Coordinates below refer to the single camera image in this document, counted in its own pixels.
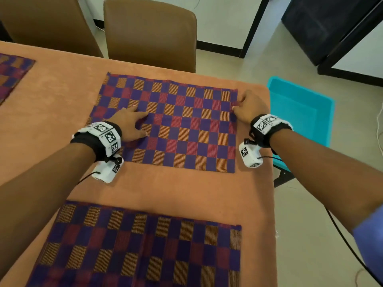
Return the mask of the black wristband with white markers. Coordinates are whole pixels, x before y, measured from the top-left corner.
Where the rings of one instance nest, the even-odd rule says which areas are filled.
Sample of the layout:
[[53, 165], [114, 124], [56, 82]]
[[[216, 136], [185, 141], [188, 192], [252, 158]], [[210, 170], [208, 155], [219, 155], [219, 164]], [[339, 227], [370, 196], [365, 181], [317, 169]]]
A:
[[120, 127], [110, 122], [95, 122], [79, 129], [71, 144], [84, 144], [95, 154], [95, 162], [109, 161], [121, 148]]
[[249, 136], [261, 148], [270, 148], [270, 139], [276, 132], [288, 129], [293, 131], [293, 126], [286, 120], [276, 115], [266, 114], [255, 117], [250, 123]]

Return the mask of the black framed white panel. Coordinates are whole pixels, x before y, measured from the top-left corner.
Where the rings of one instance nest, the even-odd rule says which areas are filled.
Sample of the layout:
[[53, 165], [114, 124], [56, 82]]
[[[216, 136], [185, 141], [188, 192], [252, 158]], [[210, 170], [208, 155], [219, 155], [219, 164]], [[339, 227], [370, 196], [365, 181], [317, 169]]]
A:
[[328, 55], [318, 74], [383, 87], [383, 3]]

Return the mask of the black stand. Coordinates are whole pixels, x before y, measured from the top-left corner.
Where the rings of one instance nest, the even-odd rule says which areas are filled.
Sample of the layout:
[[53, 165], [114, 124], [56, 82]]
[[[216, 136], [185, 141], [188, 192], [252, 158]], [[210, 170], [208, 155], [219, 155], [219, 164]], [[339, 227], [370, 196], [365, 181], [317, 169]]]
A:
[[289, 181], [295, 179], [295, 176], [288, 170], [285, 170], [277, 165], [273, 164], [274, 188], [277, 188]]

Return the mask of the brown padded chair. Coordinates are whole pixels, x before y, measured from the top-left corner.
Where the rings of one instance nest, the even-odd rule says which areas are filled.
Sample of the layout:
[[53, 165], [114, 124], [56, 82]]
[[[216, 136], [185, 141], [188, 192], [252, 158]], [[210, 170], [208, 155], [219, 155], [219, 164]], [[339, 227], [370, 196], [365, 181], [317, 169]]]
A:
[[153, 0], [104, 0], [108, 58], [196, 72], [197, 18]]
[[79, 0], [0, 0], [0, 22], [15, 43], [103, 58]]

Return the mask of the person's right hand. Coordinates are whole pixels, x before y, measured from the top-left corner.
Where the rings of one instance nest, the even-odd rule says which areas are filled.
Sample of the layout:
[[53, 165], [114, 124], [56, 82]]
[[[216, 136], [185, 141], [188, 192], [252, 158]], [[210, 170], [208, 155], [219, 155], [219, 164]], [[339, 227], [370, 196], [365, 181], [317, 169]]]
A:
[[245, 124], [250, 125], [251, 121], [259, 115], [266, 115], [270, 113], [269, 107], [261, 100], [259, 96], [250, 90], [244, 91], [242, 99], [235, 106], [242, 106], [243, 115], [234, 115], [237, 119]]

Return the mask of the person's left forearm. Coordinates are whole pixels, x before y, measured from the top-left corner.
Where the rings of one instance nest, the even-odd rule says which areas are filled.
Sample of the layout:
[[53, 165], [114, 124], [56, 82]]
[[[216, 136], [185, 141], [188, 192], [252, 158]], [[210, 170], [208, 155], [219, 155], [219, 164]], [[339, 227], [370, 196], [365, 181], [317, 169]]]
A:
[[71, 143], [0, 186], [0, 280], [94, 162], [90, 147]]

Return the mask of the turquoise plastic bin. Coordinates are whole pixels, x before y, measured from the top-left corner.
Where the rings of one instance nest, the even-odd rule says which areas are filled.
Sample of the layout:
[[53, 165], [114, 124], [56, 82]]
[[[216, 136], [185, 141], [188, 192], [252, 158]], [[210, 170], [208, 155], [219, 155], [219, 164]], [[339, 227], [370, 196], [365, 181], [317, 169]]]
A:
[[279, 77], [267, 83], [271, 114], [288, 121], [294, 131], [326, 147], [330, 146], [335, 101]]

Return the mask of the person's right forearm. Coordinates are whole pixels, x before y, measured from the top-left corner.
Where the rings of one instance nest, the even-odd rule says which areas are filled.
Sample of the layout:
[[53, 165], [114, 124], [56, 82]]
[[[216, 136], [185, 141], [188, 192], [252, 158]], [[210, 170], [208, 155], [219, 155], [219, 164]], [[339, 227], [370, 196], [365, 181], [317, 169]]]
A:
[[350, 233], [383, 205], [383, 172], [288, 129], [273, 134], [270, 146]]

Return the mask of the person's left hand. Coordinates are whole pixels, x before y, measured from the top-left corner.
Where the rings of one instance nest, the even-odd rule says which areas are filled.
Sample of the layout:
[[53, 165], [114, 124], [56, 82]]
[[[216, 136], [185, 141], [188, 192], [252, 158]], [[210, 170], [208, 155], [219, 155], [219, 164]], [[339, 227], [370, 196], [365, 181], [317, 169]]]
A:
[[127, 143], [135, 141], [129, 139], [129, 133], [136, 129], [137, 121], [146, 118], [148, 114], [148, 112], [137, 111], [137, 106], [131, 106], [119, 110], [106, 122], [116, 124], [122, 132], [121, 141]]

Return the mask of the orange tablecloth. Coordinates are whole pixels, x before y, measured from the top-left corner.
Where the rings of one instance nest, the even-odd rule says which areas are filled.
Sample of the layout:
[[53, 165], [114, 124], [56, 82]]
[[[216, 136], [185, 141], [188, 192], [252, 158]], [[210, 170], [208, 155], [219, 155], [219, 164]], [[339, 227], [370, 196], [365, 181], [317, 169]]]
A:
[[[0, 184], [65, 146], [82, 128], [107, 72], [184, 84], [251, 90], [264, 85], [0, 42], [0, 53], [36, 60], [0, 106]], [[111, 184], [87, 178], [70, 200], [242, 226], [240, 286], [277, 287], [273, 167], [236, 155], [234, 174], [124, 163]]]

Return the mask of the black door frame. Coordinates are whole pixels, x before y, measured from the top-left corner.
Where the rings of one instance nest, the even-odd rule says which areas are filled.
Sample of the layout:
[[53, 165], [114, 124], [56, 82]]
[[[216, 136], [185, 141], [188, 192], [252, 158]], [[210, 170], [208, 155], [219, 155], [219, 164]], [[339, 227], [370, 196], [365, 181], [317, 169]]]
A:
[[244, 46], [243, 46], [243, 48], [241, 50], [239, 58], [242, 58], [242, 59], [245, 58], [245, 56], [247, 54], [247, 51], [248, 51], [248, 49], [249, 49], [249, 47], [251, 45], [251, 42], [252, 42], [252, 40], [254, 38], [254, 35], [255, 35], [256, 31], [257, 31], [257, 28], [258, 28], [258, 26], [259, 26], [259, 24], [261, 22], [261, 19], [262, 19], [264, 13], [265, 13], [265, 10], [266, 10], [267, 5], [269, 4], [269, 2], [270, 2], [270, 0], [261, 0], [260, 6], [258, 8], [258, 11], [257, 11], [256, 15], [255, 15], [255, 18], [253, 20], [253, 23], [251, 25], [250, 31], [248, 33], [248, 36], [247, 36], [246, 41], [244, 43]]

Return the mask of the dark cabinet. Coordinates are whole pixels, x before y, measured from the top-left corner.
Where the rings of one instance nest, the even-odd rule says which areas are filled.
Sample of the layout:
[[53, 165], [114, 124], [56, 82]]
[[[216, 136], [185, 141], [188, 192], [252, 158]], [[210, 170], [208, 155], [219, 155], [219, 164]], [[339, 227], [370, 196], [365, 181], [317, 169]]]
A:
[[282, 23], [314, 66], [381, 0], [291, 0]]

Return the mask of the blue sleeve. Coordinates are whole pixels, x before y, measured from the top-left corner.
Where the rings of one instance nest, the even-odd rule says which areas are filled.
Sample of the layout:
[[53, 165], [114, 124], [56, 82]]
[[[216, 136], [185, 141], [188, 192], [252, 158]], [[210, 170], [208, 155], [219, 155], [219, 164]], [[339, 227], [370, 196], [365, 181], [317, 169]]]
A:
[[353, 230], [365, 265], [383, 284], [383, 204]]

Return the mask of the checkered purple red orange placemat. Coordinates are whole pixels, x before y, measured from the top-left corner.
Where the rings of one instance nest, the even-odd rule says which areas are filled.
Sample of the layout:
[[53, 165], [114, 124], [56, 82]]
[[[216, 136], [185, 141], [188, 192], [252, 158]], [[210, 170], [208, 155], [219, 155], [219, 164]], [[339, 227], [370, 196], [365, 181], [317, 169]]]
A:
[[146, 138], [123, 144], [127, 162], [234, 173], [237, 89], [107, 73], [86, 125], [137, 106]]
[[239, 287], [241, 231], [66, 201], [26, 287]]
[[35, 63], [30, 58], [0, 53], [0, 106]]

